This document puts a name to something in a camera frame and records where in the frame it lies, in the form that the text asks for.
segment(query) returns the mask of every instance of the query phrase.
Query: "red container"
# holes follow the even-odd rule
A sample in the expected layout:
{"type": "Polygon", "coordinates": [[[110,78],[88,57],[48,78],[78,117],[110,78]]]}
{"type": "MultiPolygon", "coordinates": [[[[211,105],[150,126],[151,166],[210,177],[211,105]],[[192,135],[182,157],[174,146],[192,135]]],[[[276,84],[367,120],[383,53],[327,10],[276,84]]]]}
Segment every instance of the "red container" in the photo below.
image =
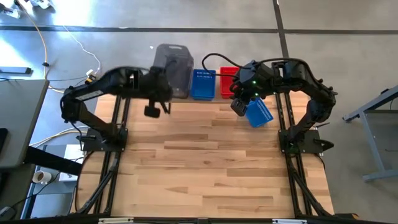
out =
{"type": "MultiPolygon", "coordinates": [[[[225,75],[235,75],[238,72],[238,67],[221,67],[220,73],[225,75]]],[[[229,90],[229,87],[232,85],[232,77],[221,77],[220,86],[221,86],[221,97],[224,99],[228,99],[233,94],[229,90]]]]}

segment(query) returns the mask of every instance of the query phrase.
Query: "blue bin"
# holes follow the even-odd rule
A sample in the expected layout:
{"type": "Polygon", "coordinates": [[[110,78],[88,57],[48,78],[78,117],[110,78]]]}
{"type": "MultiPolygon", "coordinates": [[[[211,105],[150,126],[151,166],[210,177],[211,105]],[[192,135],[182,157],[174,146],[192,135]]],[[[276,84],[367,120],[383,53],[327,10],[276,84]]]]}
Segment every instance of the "blue bin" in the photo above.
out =
{"type": "Polygon", "coordinates": [[[246,117],[254,128],[258,128],[274,119],[261,98],[250,101],[248,110],[246,110],[246,117]]]}
{"type": "Polygon", "coordinates": [[[203,69],[194,69],[192,75],[191,96],[194,100],[212,100],[216,95],[216,76],[203,69]]]}

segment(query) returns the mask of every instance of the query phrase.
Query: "wooden table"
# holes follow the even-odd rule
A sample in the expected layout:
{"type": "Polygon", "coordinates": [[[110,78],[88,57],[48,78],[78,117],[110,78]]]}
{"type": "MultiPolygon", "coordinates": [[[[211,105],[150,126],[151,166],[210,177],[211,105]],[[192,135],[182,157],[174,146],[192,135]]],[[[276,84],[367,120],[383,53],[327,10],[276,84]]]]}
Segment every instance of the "wooden table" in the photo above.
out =
{"type": "MultiPolygon", "coordinates": [[[[298,122],[308,97],[290,95],[298,122]]],[[[110,122],[114,101],[113,96],[102,96],[95,114],[110,122]]],[[[274,120],[254,129],[231,110],[230,100],[220,96],[212,102],[174,103],[172,113],[161,114],[159,119],[144,116],[147,100],[132,100],[129,138],[119,167],[112,216],[294,217],[286,163],[277,138],[275,97],[264,102],[274,120]]],[[[80,206],[98,185],[103,156],[96,152],[85,164],[78,186],[80,206]]],[[[304,154],[303,163],[308,187],[333,213],[321,161],[304,154]]],[[[298,194],[304,211],[302,194],[298,194]]]]}

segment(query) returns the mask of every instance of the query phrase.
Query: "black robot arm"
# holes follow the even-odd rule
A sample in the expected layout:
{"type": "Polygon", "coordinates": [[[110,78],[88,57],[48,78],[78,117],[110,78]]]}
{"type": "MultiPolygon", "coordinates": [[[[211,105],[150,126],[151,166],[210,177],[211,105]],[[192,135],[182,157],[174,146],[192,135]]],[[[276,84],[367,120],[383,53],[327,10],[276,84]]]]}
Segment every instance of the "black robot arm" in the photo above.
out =
{"type": "Polygon", "coordinates": [[[311,97],[304,117],[287,131],[286,139],[290,143],[303,141],[305,133],[315,123],[329,118],[336,104],[337,93],[332,87],[322,84],[322,79],[315,79],[308,64],[300,59],[274,62],[271,68],[263,62],[252,61],[237,72],[233,81],[230,86],[233,92],[231,107],[239,116],[244,116],[246,105],[256,97],[264,99],[274,93],[289,91],[303,91],[311,97]]]}
{"type": "Polygon", "coordinates": [[[158,118],[160,109],[155,108],[159,102],[165,113],[170,113],[170,104],[165,102],[172,97],[169,85],[162,68],[151,67],[149,73],[143,74],[140,68],[118,67],[106,72],[97,80],[89,80],[83,85],[70,86],[65,90],[60,101],[62,118],[65,122],[80,121],[99,132],[104,140],[117,141],[120,137],[116,124],[105,123],[87,110],[86,100],[105,94],[119,95],[122,98],[143,98],[149,100],[144,114],[158,118]]]}

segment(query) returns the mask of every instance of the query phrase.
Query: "concrete floor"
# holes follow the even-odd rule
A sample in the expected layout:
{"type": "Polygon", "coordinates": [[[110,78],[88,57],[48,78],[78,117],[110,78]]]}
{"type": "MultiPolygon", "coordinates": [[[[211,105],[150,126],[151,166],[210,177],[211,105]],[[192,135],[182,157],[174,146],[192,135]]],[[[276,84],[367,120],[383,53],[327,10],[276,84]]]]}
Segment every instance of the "concrete floor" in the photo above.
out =
{"type": "MultiPolygon", "coordinates": [[[[11,5],[11,0],[0,0],[11,5]]],[[[28,11],[40,26],[191,28],[186,32],[74,32],[83,45],[95,53],[103,71],[118,65],[149,67],[155,48],[161,43],[186,45],[195,59],[195,68],[210,52],[218,52],[244,64],[252,58],[261,60],[282,56],[276,33],[273,0],[119,0],[79,1],[53,0],[55,9],[28,11]],[[209,28],[207,33],[196,28],[209,28]],[[238,28],[217,32],[219,28],[238,28]]],[[[359,121],[345,124],[341,117],[398,83],[395,64],[398,58],[398,24],[394,0],[279,0],[285,29],[306,30],[307,34],[286,34],[291,57],[306,60],[317,78],[339,92],[329,121],[320,129],[323,139],[335,143],[325,153],[326,175],[335,212],[357,213],[362,219],[380,222],[398,220],[398,178],[364,183],[362,175],[376,171],[376,166],[359,121]],[[336,35],[334,30],[362,30],[368,33],[336,35]],[[389,35],[376,35],[375,30],[390,30],[389,35]]],[[[31,77],[42,78],[43,47],[35,31],[4,30],[13,26],[31,27],[24,16],[13,19],[0,15],[1,64],[30,66],[31,77]]],[[[49,79],[76,78],[96,61],[82,52],[66,32],[44,32],[52,65],[49,79]]],[[[213,58],[210,68],[228,65],[213,58]]],[[[55,87],[74,85],[79,80],[52,82],[55,87]]],[[[61,95],[47,92],[32,142],[69,128],[60,118],[61,95]]],[[[398,108],[398,101],[393,103],[398,108]]],[[[89,103],[94,110],[95,101],[89,103]]],[[[73,135],[56,139],[51,144],[76,144],[73,135]]],[[[41,206],[36,206],[38,215],[41,206]]]]}

